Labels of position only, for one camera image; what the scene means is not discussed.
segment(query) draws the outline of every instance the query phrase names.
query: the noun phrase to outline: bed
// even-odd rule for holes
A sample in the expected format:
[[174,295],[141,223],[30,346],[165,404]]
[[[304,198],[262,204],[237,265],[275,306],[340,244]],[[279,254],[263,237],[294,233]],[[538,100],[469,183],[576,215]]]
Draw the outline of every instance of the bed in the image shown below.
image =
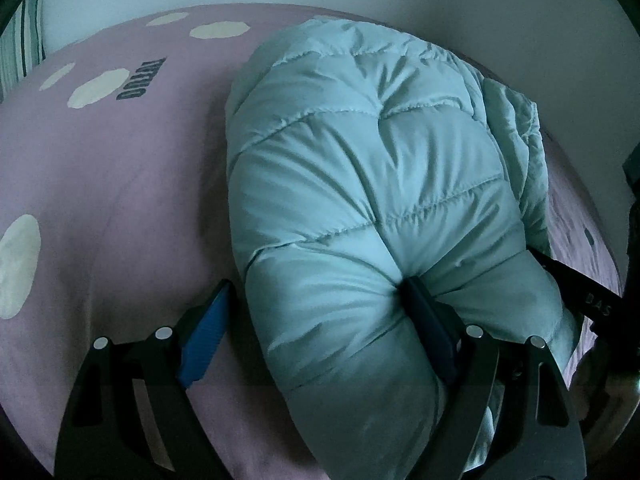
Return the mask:
[[[259,4],[145,16],[48,57],[1,105],[0,262],[27,254],[3,269],[14,288],[0,319],[4,437],[10,423],[48,472],[91,341],[137,340],[171,325],[221,278],[242,290],[223,107],[268,35],[316,16],[358,19]],[[544,143],[554,256],[619,292],[587,190],[548,132]],[[19,279],[25,272],[31,280]],[[585,324],[567,382],[592,343]],[[245,306],[188,395],[234,478],[326,478],[270,379]]]

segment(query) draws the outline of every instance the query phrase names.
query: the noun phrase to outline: light blue puffer jacket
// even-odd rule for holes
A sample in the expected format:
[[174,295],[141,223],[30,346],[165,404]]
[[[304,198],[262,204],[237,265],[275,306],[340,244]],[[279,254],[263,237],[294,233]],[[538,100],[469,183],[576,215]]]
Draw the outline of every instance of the light blue puffer jacket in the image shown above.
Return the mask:
[[526,97],[408,34],[311,20],[254,53],[226,121],[252,319],[332,479],[404,478],[442,414],[446,388],[396,295],[403,277],[421,276],[493,336],[542,336],[564,368],[578,324],[525,248],[548,252],[546,166]]

